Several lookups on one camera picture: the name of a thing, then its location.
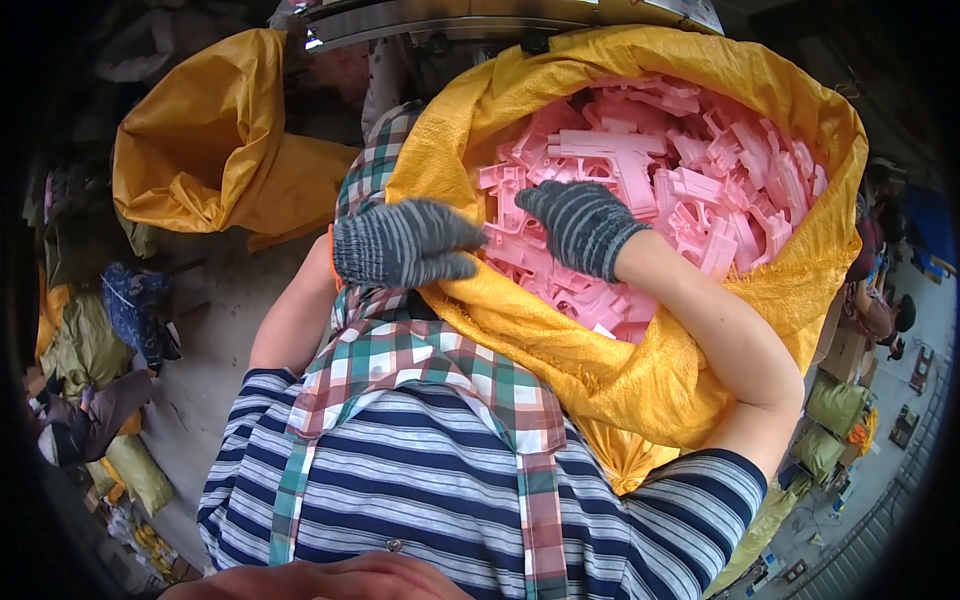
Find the forearm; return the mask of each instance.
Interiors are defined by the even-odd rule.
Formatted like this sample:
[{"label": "forearm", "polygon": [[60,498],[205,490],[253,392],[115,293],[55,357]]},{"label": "forearm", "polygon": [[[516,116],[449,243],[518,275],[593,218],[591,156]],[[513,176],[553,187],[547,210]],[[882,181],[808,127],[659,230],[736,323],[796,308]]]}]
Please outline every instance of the forearm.
[{"label": "forearm", "polygon": [[658,233],[623,247],[616,277],[663,304],[694,339],[740,402],[800,413],[804,383],[783,342],[740,297],[704,276]]},{"label": "forearm", "polygon": [[328,235],[317,239],[296,276],[256,332],[251,369],[290,369],[301,375],[322,342],[337,298]]}]

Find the striped work glove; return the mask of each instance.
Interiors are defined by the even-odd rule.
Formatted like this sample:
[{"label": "striped work glove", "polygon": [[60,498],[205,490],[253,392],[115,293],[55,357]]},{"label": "striped work glove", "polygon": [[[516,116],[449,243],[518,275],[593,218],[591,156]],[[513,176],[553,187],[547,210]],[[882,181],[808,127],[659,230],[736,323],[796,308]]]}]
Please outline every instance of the striped work glove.
[{"label": "striped work glove", "polygon": [[415,288],[471,277],[476,266],[456,251],[487,243],[483,231],[449,207],[421,199],[380,204],[332,230],[333,269],[346,285]]},{"label": "striped work glove", "polygon": [[613,262],[624,243],[650,228],[599,183],[547,180],[516,195],[516,205],[546,229],[546,246],[570,269],[616,283]]}]

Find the plaid shirt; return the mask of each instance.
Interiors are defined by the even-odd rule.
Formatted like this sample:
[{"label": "plaid shirt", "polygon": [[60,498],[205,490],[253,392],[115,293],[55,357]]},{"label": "plaid shirt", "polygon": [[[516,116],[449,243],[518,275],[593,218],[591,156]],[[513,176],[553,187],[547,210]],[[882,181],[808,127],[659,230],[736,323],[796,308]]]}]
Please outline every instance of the plaid shirt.
[{"label": "plaid shirt", "polygon": [[[384,201],[403,141],[422,111],[385,114],[353,163],[337,218]],[[529,599],[566,598],[566,562],[554,452],[565,446],[560,402],[529,371],[443,321],[414,319],[406,290],[347,288],[334,303],[329,343],[307,369],[286,426],[294,441],[274,504],[270,563],[293,561],[307,475],[317,440],[383,392],[445,385],[516,453],[524,577]]]}]

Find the yellow bag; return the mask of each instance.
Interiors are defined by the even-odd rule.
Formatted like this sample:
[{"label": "yellow bag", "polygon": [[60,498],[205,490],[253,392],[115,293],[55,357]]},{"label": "yellow bag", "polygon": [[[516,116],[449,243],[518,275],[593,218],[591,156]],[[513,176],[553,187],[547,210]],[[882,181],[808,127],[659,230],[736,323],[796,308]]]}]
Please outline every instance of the yellow bag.
[{"label": "yellow bag", "polygon": [[[725,94],[802,138],[827,168],[827,191],[777,259],[725,282],[777,331],[805,372],[829,304],[860,249],[853,215],[867,139],[853,108],[750,42],[627,26],[555,36],[550,47],[535,57],[511,48],[453,80],[411,131],[387,184],[387,202],[431,196],[484,221],[486,197],[473,183],[475,169],[496,162],[496,145],[519,138],[527,115],[591,81],[665,73]],[[649,470],[646,444],[698,447],[722,418],[728,394],[662,308],[635,346],[574,323],[483,263],[476,277],[420,292],[462,334],[553,387],[619,493],[635,488]],[[636,435],[605,433],[608,426]],[[657,461],[670,454],[654,449]]]},{"label": "yellow bag", "polygon": [[254,29],[174,67],[123,120],[113,200],[136,223],[261,235],[251,252],[333,221],[359,152],[283,132],[286,34]]}]

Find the concrete floor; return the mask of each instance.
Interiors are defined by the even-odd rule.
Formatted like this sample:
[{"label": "concrete floor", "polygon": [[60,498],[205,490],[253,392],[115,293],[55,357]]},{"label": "concrete floor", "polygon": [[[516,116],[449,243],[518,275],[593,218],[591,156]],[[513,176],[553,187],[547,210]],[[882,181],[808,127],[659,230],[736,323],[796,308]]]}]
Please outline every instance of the concrete floor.
[{"label": "concrete floor", "polygon": [[177,257],[206,258],[202,267],[175,277],[176,310],[205,300],[210,304],[175,319],[183,358],[164,365],[140,434],[176,490],[170,504],[150,521],[199,569],[210,561],[197,532],[197,507],[249,364],[253,337],[318,234],[256,256],[247,253],[242,230],[163,232],[158,244]]}]

